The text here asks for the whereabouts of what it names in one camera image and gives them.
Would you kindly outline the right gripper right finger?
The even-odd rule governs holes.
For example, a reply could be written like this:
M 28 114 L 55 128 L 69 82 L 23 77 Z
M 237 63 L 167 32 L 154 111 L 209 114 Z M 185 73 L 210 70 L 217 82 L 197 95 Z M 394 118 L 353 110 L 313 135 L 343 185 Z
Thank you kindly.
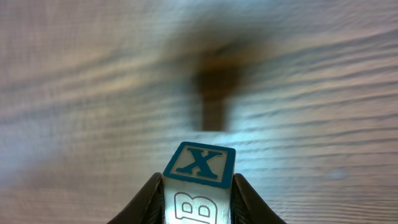
M 235 174 L 231 189 L 232 224 L 287 224 L 263 201 L 242 174 Z

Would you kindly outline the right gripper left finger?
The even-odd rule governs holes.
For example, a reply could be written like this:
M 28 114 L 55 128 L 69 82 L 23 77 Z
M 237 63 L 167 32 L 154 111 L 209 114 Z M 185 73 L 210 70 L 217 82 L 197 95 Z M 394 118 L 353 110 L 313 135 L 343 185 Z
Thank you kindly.
M 107 224 L 164 224 L 162 174 L 154 173 L 133 199 Z

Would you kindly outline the white B block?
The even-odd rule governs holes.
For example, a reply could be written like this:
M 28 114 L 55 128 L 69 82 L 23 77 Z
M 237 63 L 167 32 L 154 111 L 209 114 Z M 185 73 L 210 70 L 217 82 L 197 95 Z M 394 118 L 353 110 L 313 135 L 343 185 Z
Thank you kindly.
M 163 174 L 164 222 L 231 223 L 231 189 L 236 150 L 182 142 Z

